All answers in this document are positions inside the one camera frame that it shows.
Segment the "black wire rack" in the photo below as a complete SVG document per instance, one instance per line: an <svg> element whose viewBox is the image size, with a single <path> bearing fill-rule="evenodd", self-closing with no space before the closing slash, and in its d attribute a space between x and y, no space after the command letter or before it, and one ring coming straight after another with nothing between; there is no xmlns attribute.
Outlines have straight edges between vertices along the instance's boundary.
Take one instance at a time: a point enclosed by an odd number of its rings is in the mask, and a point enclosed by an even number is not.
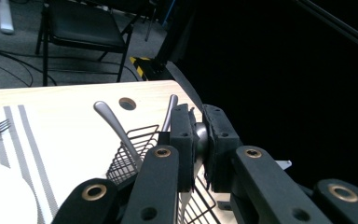
<svg viewBox="0 0 358 224"><path fill-rule="evenodd" d="M147 126L134 129L127 132L133 146L143 160L148 149L157 145L158 125ZM137 171L133 167L133 161L123 143L117 150L115 157L106 173L106 178L119 185ZM191 200L186 206L184 223L220 223L213 212L216 207L216 201L206 189L206 184L197 176L194 191L191 194ZM177 223L181 223L180 210L182 203L179 197Z"/></svg>

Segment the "plate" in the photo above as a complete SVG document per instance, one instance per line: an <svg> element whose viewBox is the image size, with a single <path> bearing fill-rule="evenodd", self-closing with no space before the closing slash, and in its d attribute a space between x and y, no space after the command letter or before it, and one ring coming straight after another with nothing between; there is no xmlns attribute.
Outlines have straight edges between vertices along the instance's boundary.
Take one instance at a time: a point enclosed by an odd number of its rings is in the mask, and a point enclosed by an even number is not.
<svg viewBox="0 0 358 224"><path fill-rule="evenodd" d="M34 192L17 173L0 164L0 224L37 223Z"/></svg>

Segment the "striped placemat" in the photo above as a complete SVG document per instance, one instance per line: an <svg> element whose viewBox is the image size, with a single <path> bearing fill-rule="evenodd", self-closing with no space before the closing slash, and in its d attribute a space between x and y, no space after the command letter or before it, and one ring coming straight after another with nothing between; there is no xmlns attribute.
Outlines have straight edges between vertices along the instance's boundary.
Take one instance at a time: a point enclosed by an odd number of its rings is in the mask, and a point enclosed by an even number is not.
<svg viewBox="0 0 358 224"><path fill-rule="evenodd" d="M36 118L32 108L24 105L0 107L0 121L9 119L11 122L11 127L0 135L0 164L21 174L33 190L38 224L51 223L58 205L35 140L37 122L32 122L32 118Z"/></svg>

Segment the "table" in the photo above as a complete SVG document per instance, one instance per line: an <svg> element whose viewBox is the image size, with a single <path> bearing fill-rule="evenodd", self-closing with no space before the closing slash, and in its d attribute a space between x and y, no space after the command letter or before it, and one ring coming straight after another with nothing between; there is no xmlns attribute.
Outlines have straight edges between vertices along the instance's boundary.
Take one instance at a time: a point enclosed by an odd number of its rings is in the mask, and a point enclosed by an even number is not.
<svg viewBox="0 0 358 224"><path fill-rule="evenodd" d="M94 111L94 103L110 105L128 131L154 124L161 127L172 94L178 96L178 104L194 107L201 121L200 111L172 80L0 90L0 106L24 105L37 123L34 136L60 206L80 183L104 177L119 147L116 133ZM136 108L122 108L123 98L132 99Z"/></svg>

